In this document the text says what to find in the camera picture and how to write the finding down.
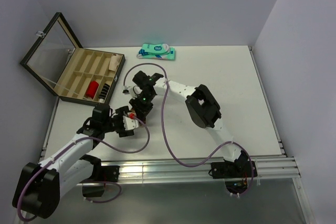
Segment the brown striped sock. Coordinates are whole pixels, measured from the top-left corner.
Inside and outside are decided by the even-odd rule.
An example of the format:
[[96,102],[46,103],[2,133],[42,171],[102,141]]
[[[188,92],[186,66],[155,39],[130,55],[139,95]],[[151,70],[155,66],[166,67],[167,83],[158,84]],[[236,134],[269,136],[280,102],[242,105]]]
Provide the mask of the brown striped sock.
[[135,107],[131,108],[131,112],[129,114],[129,118],[133,120],[137,118],[140,121],[142,121],[144,124],[146,123],[146,116],[147,114],[143,110],[135,108]]

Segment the black white striped sock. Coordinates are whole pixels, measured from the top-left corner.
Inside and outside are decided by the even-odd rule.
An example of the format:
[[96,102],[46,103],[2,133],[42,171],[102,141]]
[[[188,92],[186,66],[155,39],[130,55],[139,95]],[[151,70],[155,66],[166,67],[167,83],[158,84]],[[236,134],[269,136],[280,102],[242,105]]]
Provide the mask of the black white striped sock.
[[105,99],[106,99],[106,97],[107,97],[107,94],[108,94],[108,92],[109,92],[109,89],[110,89],[110,86],[109,86],[107,83],[105,83],[105,84],[103,85],[101,91],[100,91],[99,96],[98,96],[98,101],[99,101],[100,103],[104,103],[104,101],[105,101]]

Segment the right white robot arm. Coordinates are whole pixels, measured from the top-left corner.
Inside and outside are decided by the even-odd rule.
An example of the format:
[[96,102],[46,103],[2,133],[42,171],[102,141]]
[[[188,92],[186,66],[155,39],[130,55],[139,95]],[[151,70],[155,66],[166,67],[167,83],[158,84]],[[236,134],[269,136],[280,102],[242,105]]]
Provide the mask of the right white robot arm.
[[133,78],[134,86],[124,86],[123,93],[130,94],[130,104],[136,115],[141,118],[151,111],[152,100],[156,95],[165,98],[173,97],[185,103],[192,122],[206,130],[218,145],[216,151],[221,151],[223,161],[212,162],[210,176],[220,178],[257,177],[255,162],[247,151],[235,142],[226,128],[220,112],[220,105],[207,86],[187,86],[167,79],[164,75],[155,73],[148,76],[139,71]]

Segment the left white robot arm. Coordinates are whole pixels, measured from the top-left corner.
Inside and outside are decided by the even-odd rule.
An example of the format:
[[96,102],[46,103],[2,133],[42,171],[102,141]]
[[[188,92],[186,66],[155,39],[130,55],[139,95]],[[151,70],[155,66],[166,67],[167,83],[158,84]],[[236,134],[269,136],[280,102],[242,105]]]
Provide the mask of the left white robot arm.
[[12,201],[19,219],[30,222],[50,217],[61,198],[78,183],[116,185],[117,175],[108,180],[101,159],[88,153],[98,144],[121,153],[104,141],[105,135],[115,132],[118,137],[133,136],[140,126],[145,126],[145,118],[135,109],[123,106],[112,110],[107,104],[96,105],[65,146],[49,158],[23,167]]

